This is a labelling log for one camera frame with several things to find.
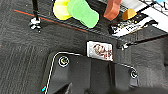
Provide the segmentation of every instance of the white edge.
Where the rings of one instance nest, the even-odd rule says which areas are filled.
[[[47,91],[48,91],[48,86],[49,86],[50,79],[51,79],[51,73],[52,73],[53,66],[54,66],[54,60],[55,60],[55,57],[56,57],[58,54],[71,54],[71,55],[81,56],[81,54],[75,54],[75,53],[69,53],[69,52],[58,52],[58,53],[56,53],[56,54],[54,55],[53,60],[52,60],[52,64],[51,64],[51,67],[50,67],[50,73],[49,73],[49,76],[48,76],[48,81],[47,81],[47,85],[46,85],[45,94],[47,94]]]

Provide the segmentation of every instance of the mounting hole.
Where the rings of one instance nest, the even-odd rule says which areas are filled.
[[[131,71],[131,77],[136,78],[138,76],[137,72],[135,70]]]
[[[69,59],[66,56],[61,56],[58,60],[58,64],[61,67],[66,67],[69,64]]]

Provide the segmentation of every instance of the yellow object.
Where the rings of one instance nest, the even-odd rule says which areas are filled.
[[[53,13],[59,20],[67,20],[72,17],[67,11],[69,0],[56,0],[53,7]]]
[[[127,9],[125,12],[123,12],[122,18],[123,20],[128,20],[135,15],[137,15],[137,13],[133,9]]]

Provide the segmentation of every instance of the plastic toy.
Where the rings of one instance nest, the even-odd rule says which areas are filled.
[[[137,13],[133,9],[127,9],[125,12],[123,12],[122,18],[123,20],[128,20],[130,18],[133,18]]]
[[[85,0],[70,0],[67,10],[70,15],[88,28],[93,28],[99,20],[99,14],[92,10]]]
[[[104,17],[108,20],[113,20],[117,17],[120,12],[121,0],[109,0],[107,3],[106,11]]]
[[[71,15],[69,15],[67,11],[67,4],[69,0],[56,0],[54,3],[53,7],[53,12],[54,15],[59,19],[59,20],[67,20]]]

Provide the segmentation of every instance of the orange object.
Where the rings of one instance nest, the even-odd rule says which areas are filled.
[[[121,0],[109,0],[107,3],[106,11],[104,17],[108,20],[113,20],[117,17],[120,12]]]
[[[134,17],[135,15],[137,15],[137,13],[133,9],[127,9],[125,12],[123,12],[122,18],[123,20],[128,20]]]

